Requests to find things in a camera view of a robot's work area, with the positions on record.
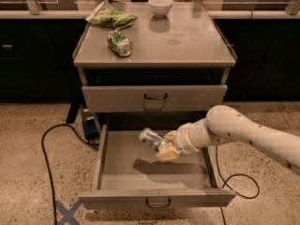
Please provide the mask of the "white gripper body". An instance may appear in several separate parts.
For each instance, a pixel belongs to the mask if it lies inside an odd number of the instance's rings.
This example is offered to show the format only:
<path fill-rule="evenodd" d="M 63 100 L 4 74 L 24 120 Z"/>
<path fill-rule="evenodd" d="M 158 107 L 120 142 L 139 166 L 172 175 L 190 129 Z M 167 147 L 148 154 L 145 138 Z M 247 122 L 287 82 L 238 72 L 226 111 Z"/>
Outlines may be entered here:
<path fill-rule="evenodd" d="M 189 128 L 191 124 L 187 123 L 181 127 L 179 127 L 173 136 L 172 143 L 173 145 L 181 152 L 186 155 L 197 153 L 200 151 L 189 137 Z"/>

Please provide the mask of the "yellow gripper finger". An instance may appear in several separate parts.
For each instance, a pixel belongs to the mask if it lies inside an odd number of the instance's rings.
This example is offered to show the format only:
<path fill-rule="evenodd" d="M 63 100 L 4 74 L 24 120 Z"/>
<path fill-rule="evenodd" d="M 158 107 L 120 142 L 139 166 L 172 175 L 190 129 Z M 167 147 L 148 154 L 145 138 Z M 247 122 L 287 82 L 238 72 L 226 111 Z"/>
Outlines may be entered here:
<path fill-rule="evenodd" d="M 159 147 L 156 157 L 160 160 L 173 160 L 180 156 L 180 151 L 176 149 L 171 142 Z"/>
<path fill-rule="evenodd" d="M 170 132 L 168 132 L 167 134 L 164 135 L 164 138 L 165 138 L 166 140 L 168 140 L 168 141 L 172 141 L 173 138 L 174 138 L 174 136 L 175 136 L 175 133 L 176 133 L 175 130 L 170 131 Z"/>

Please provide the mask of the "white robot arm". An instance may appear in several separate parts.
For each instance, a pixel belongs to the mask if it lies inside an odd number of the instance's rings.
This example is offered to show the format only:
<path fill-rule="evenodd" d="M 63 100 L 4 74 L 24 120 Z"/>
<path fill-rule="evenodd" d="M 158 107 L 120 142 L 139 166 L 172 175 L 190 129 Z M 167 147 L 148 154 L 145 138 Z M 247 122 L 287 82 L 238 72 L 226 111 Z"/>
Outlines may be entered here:
<path fill-rule="evenodd" d="M 166 144 L 157 153 L 161 160 L 177 159 L 208 146 L 242 142 L 300 174 L 300 137 L 257 124 L 226 105 L 211 108 L 204 119 L 186 123 L 167 133 L 164 139 Z"/>

